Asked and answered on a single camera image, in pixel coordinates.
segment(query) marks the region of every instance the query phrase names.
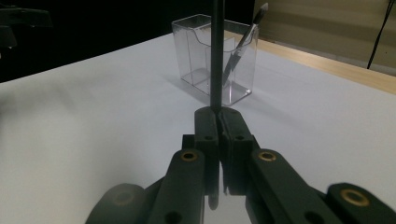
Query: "black pole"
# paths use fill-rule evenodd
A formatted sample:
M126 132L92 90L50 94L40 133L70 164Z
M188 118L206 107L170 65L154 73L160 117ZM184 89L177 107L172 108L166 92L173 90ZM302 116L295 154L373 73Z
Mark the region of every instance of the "black pole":
M224 41L224 0L213 0L211 64L210 64L210 107L218 114L221 110L222 63Z

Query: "white tabletop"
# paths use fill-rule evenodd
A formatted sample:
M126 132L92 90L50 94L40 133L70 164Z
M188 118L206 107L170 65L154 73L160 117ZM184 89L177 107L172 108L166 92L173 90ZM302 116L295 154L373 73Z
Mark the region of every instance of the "white tabletop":
M172 35L1 83L0 223L84 223L111 187L146 188L208 103L179 78ZM352 183L396 209L395 95L259 50L233 108L312 187ZM243 201L221 196L205 223L249 223Z

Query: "pen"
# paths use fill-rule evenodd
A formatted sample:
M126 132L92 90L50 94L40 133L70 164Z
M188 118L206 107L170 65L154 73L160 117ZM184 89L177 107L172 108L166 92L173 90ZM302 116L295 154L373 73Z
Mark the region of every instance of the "pen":
M241 41L239 41L235 53L231 55L230 60L227 62L227 65L224 69L224 73L222 75L223 86L226 84L228 76L235 69L236 65L238 64L239 60L247 49L248 46L246 44L251 40L254 29L259 25L266 11L268 11L268 3L265 3L260 7L260 10L254 17L253 23L251 23L244 36L242 37Z

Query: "wire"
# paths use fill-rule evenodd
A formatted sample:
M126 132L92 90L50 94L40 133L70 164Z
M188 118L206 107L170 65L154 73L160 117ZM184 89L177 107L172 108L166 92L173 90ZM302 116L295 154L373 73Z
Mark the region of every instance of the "wire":
M387 23L390 11L392 10L392 7L393 7L393 3L395 3L395 0L390 0L389 1L388 8L387 8L387 13L385 13L384 22L382 23L381 30L379 31L378 36L376 37L376 41L375 41L375 44L374 44L373 52L372 52L372 55L370 57L370 61L367 64L367 69L370 69L370 66L371 66L371 64L373 62L373 58L374 58L375 52L376 52L376 47L378 47L379 39L381 38L382 31L384 30L385 24Z

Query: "pen holder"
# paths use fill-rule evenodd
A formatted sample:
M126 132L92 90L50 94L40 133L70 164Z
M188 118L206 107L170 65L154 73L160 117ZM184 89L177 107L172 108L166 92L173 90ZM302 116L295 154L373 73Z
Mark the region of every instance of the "pen holder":
M232 105L250 95L253 88L258 28L242 46L239 41L249 26L224 21L223 73L227 66L231 71L223 74L222 104ZM181 79L205 94L210 94L211 18L194 15L172 22ZM233 60L235 54L241 55Z

